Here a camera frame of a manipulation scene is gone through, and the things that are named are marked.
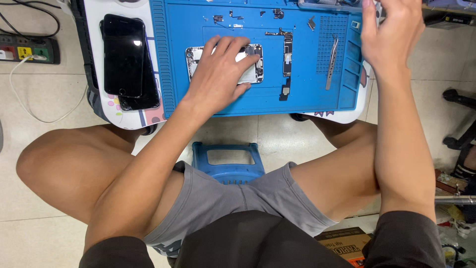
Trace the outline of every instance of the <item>yellow outlet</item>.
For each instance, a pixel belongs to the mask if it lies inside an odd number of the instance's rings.
[[[31,48],[18,47],[18,58],[23,60],[26,56],[31,55]]]

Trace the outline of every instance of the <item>white cable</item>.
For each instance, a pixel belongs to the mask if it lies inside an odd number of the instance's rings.
[[[59,122],[61,119],[65,118],[66,116],[68,116],[71,112],[74,111],[74,109],[76,109],[76,107],[79,106],[79,104],[81,103],[81,101],[84,99],[84,95],[86,95],[86,91],[88,90],[88,84],[86,83],[86,88],[84,90],[84,93],[83,95],[81,96],[81,99],[79,100],[78,104],[76,104],[76,106],[74,106],[73,109],[71,109],[71,111],[67,112],[65,115],[63,115],[62,117],[60,117],[59,119],[55,120],[55,121],[43,121],[41,119],[39,119],[36,115],[33,114],[33,112],[29,111],[25,105],[23,104],[23,102],[21,101],[20,99],[20,96],[18,96],[18,93],[17,91],[15,90],[15,87],[13,86],[13,83],[11,82],[11,75],[13,74],[13,72],[15,71],[15,69],[17,69],[22,63],[24,63],[25,61],[27,61],[29,58],[38,58],[38,57],[41,57],[41,56],[38,56],[38,55],[28,55],[26,56],[22,61],[20,61],[20,63],[17,64],[17,66],[15,66],[15,68],[13,68],[13,70],[11,70],[10,72],[10,77],[9,77],[9,80],[10,80],[10,86],[11,86],[11,89],[13,90],[13,93],[15,93],[15,96],[17,97],[17,100],[18,102],[20,103],[20,105],[22,106],[22,108],[25,110],[25,112],[27,112],[27,114],[29,114],[31,117],[33,117],[34,119],[40,121],[40,122],[43,122],[45,124],[53,124],[53,123],[56,123],[56,122]]]

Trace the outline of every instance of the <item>charging cable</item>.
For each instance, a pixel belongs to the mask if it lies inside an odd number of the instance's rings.
[[[86,88],[84,89],[84,92],[83,92],[83,95],[81,96],[81,99],[79,100],[79,102],[76,104],[76,106],[74,106],[73,109],[71,109],[71,111],[67,112],[66,114],[64,114],[62,117],[58,118],[57,120],[55,121],[43,121],[41,119],[39,119],[32,111],[30,111],[29,109],[26,108],[26,106],[23,104],[23,102],[21,101],[20,99],[20,96],[18,96],[18,93],[17,91],[15,90],[15,87],[13,86],[13,83],[11,82],[11,76],[13,74],[13,72],[15,71],[15,69],[17,69],[20,65],[22,65],[25,61],[27,61],[28,59],[30,58],[33,58],[35,60],[39,60],[39,61],[45,61],[47,60],[47,58],[45,56],[42,56],[42,55],[28,55],[26,56],[22,61],[20,61],[17,66],[15,66],[15,68],[13,68],[10,72],[10,77],[9,77],[9,80],[10,80],[10,86],[11,86],[11,89],[13,90],[13,93],[15,93],[15,96],[17,97],[17,100],[18,102],[20,103],[20,105],[22,106],[22,108],[25,110],[25,112],[27,112],[27,114],[29,114],[31,117],[33,117],[34,119],[40,121],[40,122],[43,122],[45,124],[53,124],[53,123],[56,123],[56,122],[59,122],[60,120],[62,120],[63,118],[65,118],[66,116],[68,116],[71,112],[74,111],[74,109],[76,109],[79,104],[81,103],[81,101],[84,99],[84,95],[86,95],[86,91],[88,90],[88,85],[86,84]]]

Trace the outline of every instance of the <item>blue plastic stool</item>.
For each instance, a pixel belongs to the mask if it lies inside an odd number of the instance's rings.
[[[255,161],[254,165],[223,164],[211,165],[208,162],[207,151],[210,150],[243,150],[248,151]],[[258,144],[249,145],[203,145],[200,142],[192,144],[192,166],[222,184],[246,184],[265,174],[261,157],[259,157]]]

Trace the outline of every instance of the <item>hand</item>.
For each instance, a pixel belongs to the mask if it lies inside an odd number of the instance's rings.
[[[208,40],[182,102],[192,105],[193,110],[206,120],[250,88],[250,83],[237,83],[243,73],[259,60],[259,55],[235,61],[241,47],[248,44],[246,37],[224,36],[220,39],[217,35]]]
[[[363,0],[362,54],[376,74],[408,70],[407,60],[425,29],[421,0],[380,0],[387,18],[377,28],[372,0]]]

